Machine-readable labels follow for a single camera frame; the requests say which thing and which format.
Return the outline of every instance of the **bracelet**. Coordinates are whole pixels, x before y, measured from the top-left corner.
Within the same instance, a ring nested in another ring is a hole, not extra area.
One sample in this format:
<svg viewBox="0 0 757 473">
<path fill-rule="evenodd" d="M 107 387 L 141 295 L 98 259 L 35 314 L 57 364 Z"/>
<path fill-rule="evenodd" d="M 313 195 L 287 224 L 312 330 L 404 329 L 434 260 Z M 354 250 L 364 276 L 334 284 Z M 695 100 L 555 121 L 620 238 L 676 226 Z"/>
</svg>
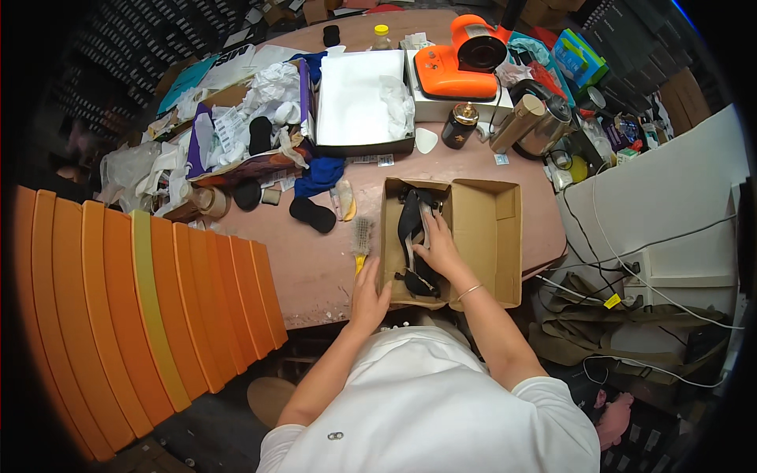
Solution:
<svg viewBox="0 0 757 473">
<path fill-rule="evenodd" d="M 473 287 L 472 287 L 472 288 L 470 288 L 470 289 L 469 289 L 468 291 L 465 291 L 465 292 L 463 292 L 463 293 L 462 293 L 462 294 L 461 294 L 461 295 L 460 295 L 460 296 L 459 296 L 459 297 L 457 298 L 457 302 L 460 302 L 460 299 L 462 299 L 464 295 L 468 294 L 469 292 L 473 292 L 473 291 L 475 291 L 476 289 L 480 288 L 481 286 L 483 286 L 483 284 L 479 284 L 478 286 L 473 286 Z"/>
</svg>

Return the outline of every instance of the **black high heel shoe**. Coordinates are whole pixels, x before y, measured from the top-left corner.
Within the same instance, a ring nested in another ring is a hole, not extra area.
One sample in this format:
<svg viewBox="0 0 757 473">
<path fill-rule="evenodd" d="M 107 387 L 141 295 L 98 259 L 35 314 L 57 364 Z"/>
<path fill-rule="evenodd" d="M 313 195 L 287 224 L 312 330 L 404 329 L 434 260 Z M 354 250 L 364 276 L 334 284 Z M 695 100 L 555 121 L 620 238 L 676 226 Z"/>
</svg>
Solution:
<svg viewBox="0 0 757 473">
<path fill-rule="evenodd" d="M 423 230 L 422 244 L 428 248 L 428 226 L 422 214 L 431 213 L 435 206 L 431 194 L 421 189 L 410 189 L 405 197 L 404 207 L 397 225 L 397 236 L 400 238 L 402 251 L 405 255 L 405 274 L 398 279 L 405 282 L 407 290 L 418 296 L 441 296 L 439 289 L 439 274 L 413 251 L 413 239 Z"/>
</svg>

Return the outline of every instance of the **black jar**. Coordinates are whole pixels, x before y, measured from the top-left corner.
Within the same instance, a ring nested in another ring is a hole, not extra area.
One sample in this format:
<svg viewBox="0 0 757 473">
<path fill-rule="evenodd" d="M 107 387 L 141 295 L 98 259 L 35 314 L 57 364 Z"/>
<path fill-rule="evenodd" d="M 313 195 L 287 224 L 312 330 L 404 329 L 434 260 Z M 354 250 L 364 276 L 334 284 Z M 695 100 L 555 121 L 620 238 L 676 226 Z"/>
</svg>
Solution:
<svg viewBox="0 0 757 473">
<path fill-rule="evenodd" d="M 461 149 L 478 124 L 478 110 L 472 103 L 457 104 L 441 132 L 441 141 L 452 149 Z"/>
</svg>

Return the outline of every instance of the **yellow brush handle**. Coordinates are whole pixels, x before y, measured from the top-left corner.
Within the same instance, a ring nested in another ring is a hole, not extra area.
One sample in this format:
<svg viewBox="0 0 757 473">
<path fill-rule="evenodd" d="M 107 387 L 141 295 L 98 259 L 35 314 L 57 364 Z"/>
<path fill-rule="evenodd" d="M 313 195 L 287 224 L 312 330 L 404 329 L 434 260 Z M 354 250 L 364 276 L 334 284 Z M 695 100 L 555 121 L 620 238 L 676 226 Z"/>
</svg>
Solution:
<svg viewBox="0 0 757 473">
<path fill-rule="evenodd" d="M 357 277 L 357 273 L 360 272 L 360 270 L 363 268 L 363 265 L 365 263 L 366 263 L 366 255 L 358 254 L 355 256 L 355 277 Z"/>
</svg>

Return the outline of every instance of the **black sponge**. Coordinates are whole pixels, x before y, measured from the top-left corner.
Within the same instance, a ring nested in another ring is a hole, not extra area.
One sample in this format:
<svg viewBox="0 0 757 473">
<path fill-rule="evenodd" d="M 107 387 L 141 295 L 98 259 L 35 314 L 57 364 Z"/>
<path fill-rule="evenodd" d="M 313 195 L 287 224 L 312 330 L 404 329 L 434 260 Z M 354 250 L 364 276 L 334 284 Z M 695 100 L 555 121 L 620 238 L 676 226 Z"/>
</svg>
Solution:
<svg viewBox="0 0 757 473">
<path fill-rule="evenodd" d="M 339 39 L 339 26 L 328 25 L 323 27 L 323 45 L 327 48 L 336 46 L 341 40 Z"/>
<path fill-rule="evenodd" d="M 250 156 L 271 151 L 273 125 L 266 117 L 256 117 L 250 122 Z"/>
<path fill-rule="evenodd" d="M 291 202 L 289 215 L 307 223 L 321 233 L 329 233 L 336 224 L 336 215 L 332 211 L 314 204 L 306 197 L 298 197 Z"/>
<path fill-rule="evenodd" d="M 260 203 L 260 195 L 260 183 L 254 177 L 244 178 L 232 190 L 234 202 L 245 212 L 255 210 Z"/>
</svg>

